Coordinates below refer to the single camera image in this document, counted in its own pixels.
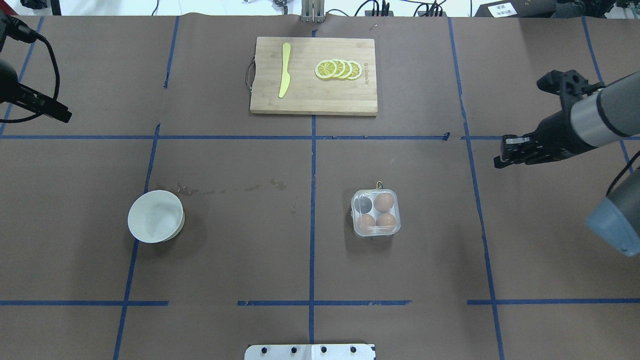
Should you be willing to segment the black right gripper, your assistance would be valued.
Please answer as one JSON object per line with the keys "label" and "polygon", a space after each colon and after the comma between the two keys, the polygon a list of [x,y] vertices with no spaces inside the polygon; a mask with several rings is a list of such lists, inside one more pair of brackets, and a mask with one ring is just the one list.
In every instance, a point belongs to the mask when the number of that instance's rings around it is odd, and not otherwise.
{"label": "black right gripper", "polygon": [[537,128],[523,136],[505,134],[500,143],[500,155],[494,157],[494,167],[525,164],[528,166],[558,162],[595,150],[571,123],[574,105],[588,100],[605,88],[603,82],[590,84],[578,71],[552,70],[536,82],[540,91],[556,95],[561,110],[543,119]]}

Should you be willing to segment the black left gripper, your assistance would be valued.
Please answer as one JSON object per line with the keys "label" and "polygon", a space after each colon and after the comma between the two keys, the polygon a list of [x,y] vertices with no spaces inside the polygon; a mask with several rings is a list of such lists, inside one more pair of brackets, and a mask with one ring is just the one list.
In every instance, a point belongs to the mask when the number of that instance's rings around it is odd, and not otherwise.
{"label": "black left gripper", "polygon": [[36,89],[30,88],[19,80],[16,69],[7,61],[0,61],[0,102],[8,103],[32,112],[32,115],[23,118],[2,118],[2,124],[19,124],[25,123],[31,120],[35,120],[40,116],[47,116],[51,119],[55,119],[62,123],[69,123],[73,114],[69,108],[58,101],[61,86],[60,69],[57,62],[57,57],[53,50],[53,46],[46,37],[40,34],[38,31],[32,29],[21,19],[15,16],[1,13],[0,19],[1,34],[0,34],[0,48],[3,48],[6,39],[14,39],[26,44],[33,44],[40,41],[46,46],[52,68],[54,71],[54,93],[52,96],[43,94]]}

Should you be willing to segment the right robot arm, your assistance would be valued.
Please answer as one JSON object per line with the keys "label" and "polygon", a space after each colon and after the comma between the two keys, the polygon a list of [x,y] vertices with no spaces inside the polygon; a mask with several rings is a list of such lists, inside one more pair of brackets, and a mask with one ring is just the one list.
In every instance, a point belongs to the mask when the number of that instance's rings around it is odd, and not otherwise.
{"label": "right robot arm", "polygon": [[[638,71],[610,83],[592,83],[576,70],[552,70],[536,86],[557,96],[560,109],[530,132],[503,135],[493,159],[497,169],[565,161],[639,136]],[[640,251],[639,153],[625,153],[585,224],[611,248],[634,257]]]}

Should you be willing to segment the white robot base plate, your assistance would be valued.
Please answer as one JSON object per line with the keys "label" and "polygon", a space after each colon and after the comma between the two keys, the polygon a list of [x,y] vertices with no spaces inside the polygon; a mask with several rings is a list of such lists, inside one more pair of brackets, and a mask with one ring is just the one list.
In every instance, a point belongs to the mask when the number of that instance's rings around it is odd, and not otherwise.
{"label": "white robot base plate", "polygon": [[247,347],[245,360],[375,360],[374,344],[255,344]]}

